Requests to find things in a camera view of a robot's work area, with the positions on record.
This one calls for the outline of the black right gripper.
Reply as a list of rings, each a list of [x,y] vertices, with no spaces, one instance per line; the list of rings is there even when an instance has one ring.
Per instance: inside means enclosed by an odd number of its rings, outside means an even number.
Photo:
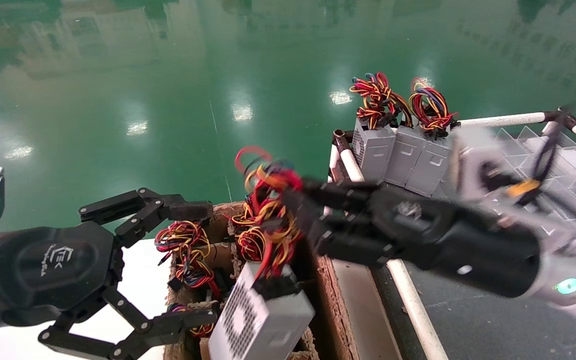
[[[494,214],[380,182],[303,178],[283,191],[283,205],[295,221],[314,222],[316,255],[352,264],[401,259],[507,298],[523,296],[541,265],[540,240],[526,226],[503,227]]]

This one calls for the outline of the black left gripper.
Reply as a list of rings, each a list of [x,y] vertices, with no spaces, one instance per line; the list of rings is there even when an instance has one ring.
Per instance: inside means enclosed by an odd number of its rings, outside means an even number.
[[[121,267],[114,235],[94,222],[0,232],[0,327],[55,321],[98,295]]]

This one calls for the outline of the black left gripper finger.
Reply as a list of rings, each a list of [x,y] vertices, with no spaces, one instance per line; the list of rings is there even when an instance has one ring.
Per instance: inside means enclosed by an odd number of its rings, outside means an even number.
[[[205,223],[213,214],[214,206],[208,201],[188,202],[180,194],[137,189],[84,205],[80,221],[104,225],[127,217],[115,228],[115,242],[131,248],[164,221]]]
[[[112,307],[133,328],[121,341],[114,343],[71,333],[81,314]],[[90,296],[73,310],[62,312],[54,324],[39,335],[39,342],[49,349],[88,360],[138,360],[153,347],[177,344],[186,331],[217,321],[213,310],[165,312],[148,319],[116,286],[103,289],[98,297]]]

